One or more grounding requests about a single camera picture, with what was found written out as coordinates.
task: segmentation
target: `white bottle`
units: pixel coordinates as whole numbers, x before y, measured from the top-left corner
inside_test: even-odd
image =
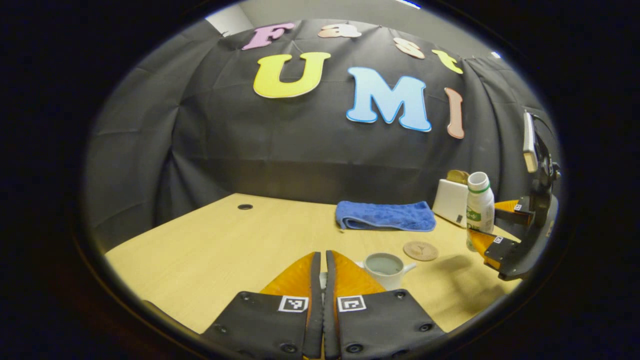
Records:
[[[492,233],[495,206],[489,177],[484,172],[474,172],[467,179],[467,188],[469,189],[467,194],[467,227],[484,233]],[[476,251],[468,232],[467,248]]]

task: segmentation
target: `blue letter m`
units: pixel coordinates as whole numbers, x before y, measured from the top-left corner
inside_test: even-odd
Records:
[[[400,117],[400,125],[407,129],[430,131],[431,124],[427,120],[424,109],[426,88],[423,81],[410,76],[403,76],[393,90],[377,71],[367,67],[350,67],[347,70],[356,81],[356,95],[353,109],[347,111],[347,119],[357,122],[374,122],[378,115],[371,109],[371,101],[376,101],[378,109],[387,124],[391,124],[400,106],[404,104],[404,114]]]

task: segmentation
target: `white cup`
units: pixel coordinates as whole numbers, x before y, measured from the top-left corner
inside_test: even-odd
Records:
[[[371,254],[357,264],[386,290],[399,289],[402,286],[402,276],[415,268],[415,263],[405,266],[399,257],[386,252]]]

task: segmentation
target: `blue towel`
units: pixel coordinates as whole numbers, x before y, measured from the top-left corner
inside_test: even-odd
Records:
[[[335,219],[343,229],[393,227],[407,231],[431,231],[436,226],[426,201],[407,205],[379,205],[340,201]]]

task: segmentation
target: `table surface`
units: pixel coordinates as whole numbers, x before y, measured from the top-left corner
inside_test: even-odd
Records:
[[[251,204],[240,210],[238,205]],[[259,292],[300,257],[336,250],[353,261],[389,252],[417,267],[406,288],[444,330],[478,314],[520,281],[505,282],[467,249],[466,230],[436,216],[428,233],[342,230],[336,205],[233,194],[151,229],[107,252],[113,270],[141,300],[148,300],[203,333],[240,291]],[[494,234],[518,241],[495,227]],[[417,261],[403,252],[409,241],[434,245],[439,256]]]

